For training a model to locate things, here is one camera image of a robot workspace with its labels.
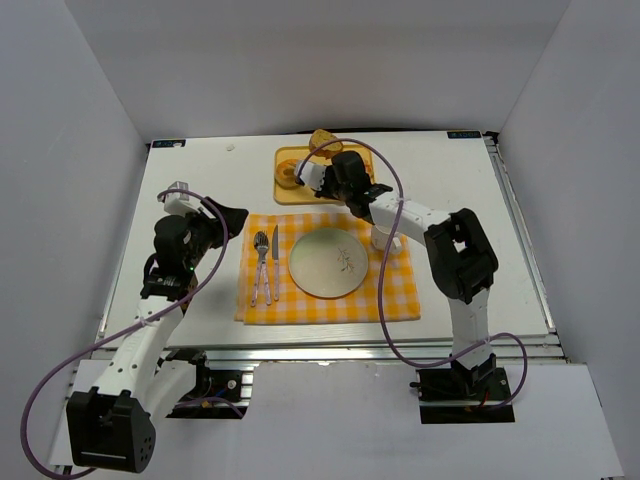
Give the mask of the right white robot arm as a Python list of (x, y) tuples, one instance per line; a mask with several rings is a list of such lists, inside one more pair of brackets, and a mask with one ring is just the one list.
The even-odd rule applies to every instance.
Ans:
[(356, 152), (339, 153), (327, 166), (302, 163), (296, 176), (317, 197), (339, 201), (387, 235), (399, 233), (425, 247), (432, 278), (449, 302), (452, 376), (464, 394), (475, 394), (496, 369), (488, 298), (498, 269), (476, 214), (466, 208), (436, 211), (405, 199), (399, 188), (372, 182)]

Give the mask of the glazed ring donut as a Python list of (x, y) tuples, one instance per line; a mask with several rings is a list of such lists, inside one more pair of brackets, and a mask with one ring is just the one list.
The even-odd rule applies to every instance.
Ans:
[(295, 159), (288, 159), (280, 162), (274, 172), (274, 179), (277, 185), (283, 189), (295, 189), (299, 187), (296, 182), (296, 169), (297, 161)]

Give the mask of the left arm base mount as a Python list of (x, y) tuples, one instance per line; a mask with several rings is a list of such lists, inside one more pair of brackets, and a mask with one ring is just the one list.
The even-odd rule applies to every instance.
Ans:
[(247, 411), (241, 406), (243, 372), (216, 369), (208, 364), (204, 350), (183, 348), (170, 350), (157, 361), (156, 372), (168, 364), (175, 367), (186, 363), (195, 367), (194, 387), (186, 392), (174, 406), (168, 418), (172, 419), (241, 419)]

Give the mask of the back bread slice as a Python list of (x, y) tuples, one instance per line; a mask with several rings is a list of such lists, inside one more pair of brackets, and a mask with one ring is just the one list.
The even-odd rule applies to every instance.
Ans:
[(316, 129), (311, 134), (308, 148), (316, 156), (331, 159), (343, 151), (344, 144), (331, 132), (325, 129)]

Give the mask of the metal tongs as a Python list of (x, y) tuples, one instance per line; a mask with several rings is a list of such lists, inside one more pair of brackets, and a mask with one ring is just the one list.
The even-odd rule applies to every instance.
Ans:
[(303, 170), (302, 161), (299, 161), (293, 167), (293, 170), (292, 170), (292, 173), (291, 173), (291, 178), (293, 179), (293, 182), (298, 186), (304, 186), (305, 185), (305, 182), (301, 177), (302, 170)]

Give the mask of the right blue corner label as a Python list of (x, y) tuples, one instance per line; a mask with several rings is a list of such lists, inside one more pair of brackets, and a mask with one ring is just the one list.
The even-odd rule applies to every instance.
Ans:
[(482, 134), (477, 130), (461, 130), (461, 131), (447, 131), (447, 137), (449, 139), (481, 139)]

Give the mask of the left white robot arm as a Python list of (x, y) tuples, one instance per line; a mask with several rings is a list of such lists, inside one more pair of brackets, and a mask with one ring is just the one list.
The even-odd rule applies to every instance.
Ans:
[(75, 465), (140, 473), (148, 466), (156, 426), (182, 400), (211, 390), (206, 355), (167, 342), (201, 286), (196, 268), (211, 249), (237, 237), (245, 209), (205, 198), (199, 206), (184, 193), (163, 200), (165, 216), (154, 226), (154, 252), (143, 270), (135, 331), (124, 336), (109, 365), (86, 392), (74, 392), (66, 418)]

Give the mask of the blue corner label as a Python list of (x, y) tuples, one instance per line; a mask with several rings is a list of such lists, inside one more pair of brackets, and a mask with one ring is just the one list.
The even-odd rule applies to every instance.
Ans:
[(186, 145), (185, 139), (161, 139), (151, 143), (153, 149), (161, 148), (183, 148)]
[(477, 130), (461, 130), (461, 131), (447, 131), (447, 137), (449, 139), (481, 139), (482, 134)]

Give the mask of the white ceramic mug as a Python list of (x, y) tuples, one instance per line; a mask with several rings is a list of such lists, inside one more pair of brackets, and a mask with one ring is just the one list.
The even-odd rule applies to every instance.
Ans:
[(370, 242), (379, 251), (386, 249), (388, 241), (391, 241), (389, 253), (399, 254), (403, 250), (402, 242), (398, 234), (391, 235), (391, 230), (379, 225), (372, 225), (370, 230)]

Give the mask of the left blue corner label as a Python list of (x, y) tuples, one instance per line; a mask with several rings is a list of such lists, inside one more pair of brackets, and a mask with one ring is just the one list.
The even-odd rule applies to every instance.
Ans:
[(153, 149), (161, 148), (183, 148), (186, 145), (185, 139), (161, 139), (151, 143)]

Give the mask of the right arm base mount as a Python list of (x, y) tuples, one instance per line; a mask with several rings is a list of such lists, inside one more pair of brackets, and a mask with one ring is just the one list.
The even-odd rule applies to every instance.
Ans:
[(472, 393), (467, 393), (450, 369), (421, 369), (410, 387), (418, 395), (420, 420), (425, 425), (514, 423), (510, 404), (497, 408), (511, 395), (506, 372), (498, 367)]

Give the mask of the yellow checkered cloth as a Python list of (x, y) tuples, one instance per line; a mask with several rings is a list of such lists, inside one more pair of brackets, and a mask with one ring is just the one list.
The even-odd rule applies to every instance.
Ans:
[[(272, 233), (279, 226), (280, 298), (273, 299)], [(336, 299), (321, 299), (299, 289), (288, 269), (288, 256), (295, 242), (319, 228), (338, 228), (354, 235), (368, 253), (368, 273), (358, 289)], [(414, 280), (408, 239), (399, 235), (403, 250), (396, 255), (376, 250), (370, 242), (371, 224), (350, 213), (298, 213), (290, 215), (248, 216), (243, 228), (243, 253), (238, 278), (235, 318), (245, 324), (333, 324), (417, 320), (420, 301)], [(251, 295), (258, 255), (254, 235), (265, 231), (269, 239), (267, 271), (272, 304), (265, 303), (263, 283), (258, 302), (251, 307)]]

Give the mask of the yellow plastic tray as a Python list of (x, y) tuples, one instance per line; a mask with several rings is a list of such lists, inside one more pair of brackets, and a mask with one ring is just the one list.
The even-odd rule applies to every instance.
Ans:
[[(359, 145), (348, 144), (345, 148), (345, 151), (355, 151), (357, 152), (361, 158), (362, 156), (368, 156), (372, 160), (373, 169), (374, 169), (374, 161), (372, 158), (371, 152)], [(309, 153), (309, 148), (305, 145), (300, 146), (285, 146), (279, 148), (274, 155), (274, 170), (276, 166), (285, 160), (295, 159), (296, 161), (302, 160)], [(371, 181), (375, 181), (375, 170), (373, 175), (370, 176)], [(313, 205), (313, 204), (334, 204), (337, 205), (338, 202), (331, 199), (318, 198), (315, 196), (315, 193), (309, 189), (308, 187), (298, 187), (295, 189), (283, 189), (279, 185), (276, 184), (274, 179), (273, 184), (273, 198), (280, 205)]]

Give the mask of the pale green ceramic plate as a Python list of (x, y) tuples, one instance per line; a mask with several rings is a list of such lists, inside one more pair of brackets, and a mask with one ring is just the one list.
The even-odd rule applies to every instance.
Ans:
[(289, 273), (296, 286), (321, 299), (341, 298), (358, 289), (368, 267), (363, 244), (338, 228), (319, 228), (304, 234), (288, 256)]

